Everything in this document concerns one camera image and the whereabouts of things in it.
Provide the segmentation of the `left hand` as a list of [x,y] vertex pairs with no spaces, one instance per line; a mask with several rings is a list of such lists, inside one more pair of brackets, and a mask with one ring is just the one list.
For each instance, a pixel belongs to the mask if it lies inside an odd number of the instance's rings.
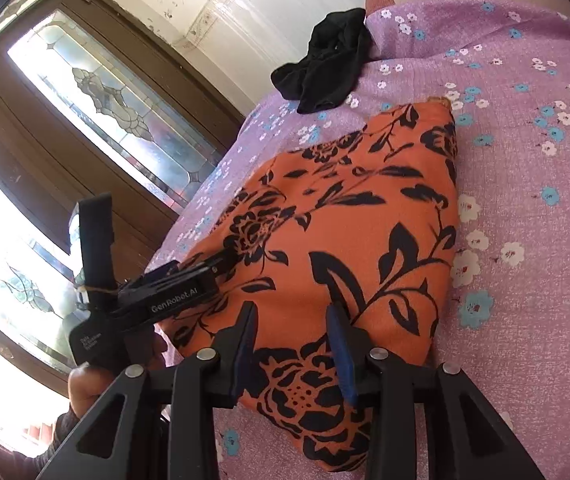
[[[168,344],[162,336],[156,334],[153,340],[153,354],[145,365],[147,370],[162,370],[166,366],[163,354]],[[68,397],[70,408],[78,418],[92,408],[96,400],[114,382],[115,375],[104,368],[87,363],[72,370],[68,376]]]

